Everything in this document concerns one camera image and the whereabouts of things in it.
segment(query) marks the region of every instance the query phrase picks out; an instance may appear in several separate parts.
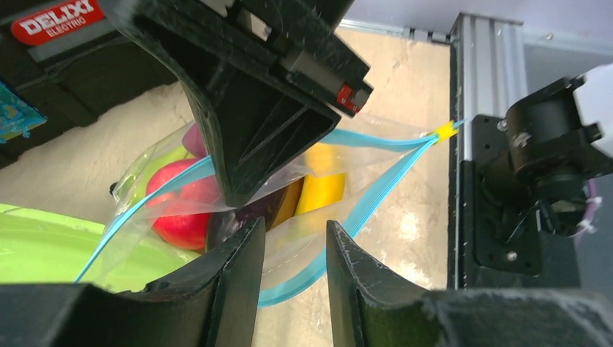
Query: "red apple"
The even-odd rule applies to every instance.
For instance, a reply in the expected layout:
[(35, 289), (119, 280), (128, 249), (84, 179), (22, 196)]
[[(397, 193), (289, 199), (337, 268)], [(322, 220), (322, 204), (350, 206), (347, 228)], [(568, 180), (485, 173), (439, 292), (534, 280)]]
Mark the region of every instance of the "red apple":
[[(147, 195), (159, 189), (183, 170), (196, 163), (190, 158), (163, 166), (147, 183)], [(182, 249), (202, 249), (206, 245), (207, 223), (210, 213), (191, 213), (206, 203), (219, 198), (213, 176), (200, 179), (182, 187), (178, 192), (162, 194), (147, 202), (147, 206), (162, 205), (163, 216), (157, 218), (152, 229), (169, 244)]]

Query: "delixi logo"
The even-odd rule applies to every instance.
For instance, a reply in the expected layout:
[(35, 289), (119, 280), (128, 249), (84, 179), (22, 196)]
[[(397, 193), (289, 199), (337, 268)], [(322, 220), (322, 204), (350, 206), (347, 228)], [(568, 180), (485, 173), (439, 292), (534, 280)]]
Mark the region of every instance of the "delixi logo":
[(38, 46), (102, 19), (96, 0), (71, 0), (16, 20), (11, 31), (17, 40)]

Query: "white robot part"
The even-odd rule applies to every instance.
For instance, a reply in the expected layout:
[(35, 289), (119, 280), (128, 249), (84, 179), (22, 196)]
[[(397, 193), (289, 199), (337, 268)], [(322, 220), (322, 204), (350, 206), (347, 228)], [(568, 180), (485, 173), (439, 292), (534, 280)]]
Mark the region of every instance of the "white robot part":
[(613, 158), (613, 64), (596, 67), (583, 78), (586, 83), (574, 92), (581, 124), (599, 124), (602, 138), (592, 145)]

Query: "red label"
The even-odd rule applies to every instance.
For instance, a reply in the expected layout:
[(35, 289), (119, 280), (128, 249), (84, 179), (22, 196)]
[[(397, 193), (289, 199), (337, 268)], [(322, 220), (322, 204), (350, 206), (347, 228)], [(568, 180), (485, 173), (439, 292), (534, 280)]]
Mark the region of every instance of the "red label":
[(16, 20), (13, 36), (38, 46), (104, 19), (97, 0), (71, 0)]
[(353, 97), (351, 95), (352, 93), (353, 93), (353, 89), (349, 87), (347, 84), (344, 84), (339, 89), (338, 93), (336, 93), (336, 102), (343, 105), (349, 111), (360, 112), (362, 107), (358, 107), (351, 102), (352, 97)]

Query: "concrete floor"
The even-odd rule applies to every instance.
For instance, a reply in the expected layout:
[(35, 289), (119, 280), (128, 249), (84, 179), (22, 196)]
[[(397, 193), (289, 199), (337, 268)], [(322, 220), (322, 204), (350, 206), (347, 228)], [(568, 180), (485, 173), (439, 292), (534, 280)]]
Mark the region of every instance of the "concrete floor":
[[(449, 119), (449, 48), (339, 30), (372, 66), (364, 112), (422, 129)], [(192, 119), (179, 85), (155, 88), (0, 170), (0, 202), (105, 223), (108, 185), (147, 147)], [(443, 288), (447, 273), (448, 146), (433, 147), (369, 221), (358, 243), (405, 278)], [(372, 168), (372, 174), (381, 172)], [(255, 346), (331, 346), (323, 278), (258, 312)]]

